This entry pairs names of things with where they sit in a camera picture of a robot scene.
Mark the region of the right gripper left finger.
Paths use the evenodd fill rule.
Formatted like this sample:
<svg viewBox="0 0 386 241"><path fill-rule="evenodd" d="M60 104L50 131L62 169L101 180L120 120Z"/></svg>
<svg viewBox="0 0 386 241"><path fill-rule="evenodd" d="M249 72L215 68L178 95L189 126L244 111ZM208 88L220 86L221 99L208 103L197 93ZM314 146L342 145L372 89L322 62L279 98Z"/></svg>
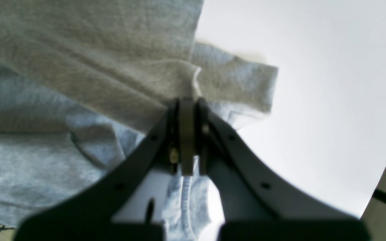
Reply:
<svg viewBox="0 0 386 241"><path fill-rule="evenodd" d="M81 194L28 218L16 241L164 241L168 184L192 176L195 102L177 99L120 166Z"/></svg>

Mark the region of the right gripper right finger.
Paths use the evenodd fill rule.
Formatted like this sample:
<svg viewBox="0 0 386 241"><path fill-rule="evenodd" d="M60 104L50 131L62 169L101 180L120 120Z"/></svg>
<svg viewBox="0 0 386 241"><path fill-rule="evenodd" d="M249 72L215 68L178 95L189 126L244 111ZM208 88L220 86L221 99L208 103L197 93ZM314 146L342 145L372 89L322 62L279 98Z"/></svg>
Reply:
<svg viewBox="0 0 386 241"><path fill-rule="evenodd" d="M219 241L370 241L366 226L294 187L208 108L195 106L199 172L219 191Z"/></svg>

